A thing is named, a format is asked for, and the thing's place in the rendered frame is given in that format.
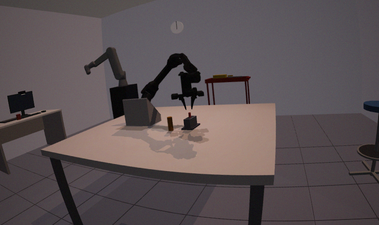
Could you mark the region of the brown cylinder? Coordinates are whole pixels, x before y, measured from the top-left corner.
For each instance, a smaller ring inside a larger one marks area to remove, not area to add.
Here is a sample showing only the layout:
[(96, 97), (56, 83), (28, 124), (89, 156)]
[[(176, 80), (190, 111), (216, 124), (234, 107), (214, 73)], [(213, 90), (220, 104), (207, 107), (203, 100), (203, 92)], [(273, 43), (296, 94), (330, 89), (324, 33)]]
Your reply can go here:
[(168, 131), (173, 131), (173, 121), (172, 117), (167, 117)]

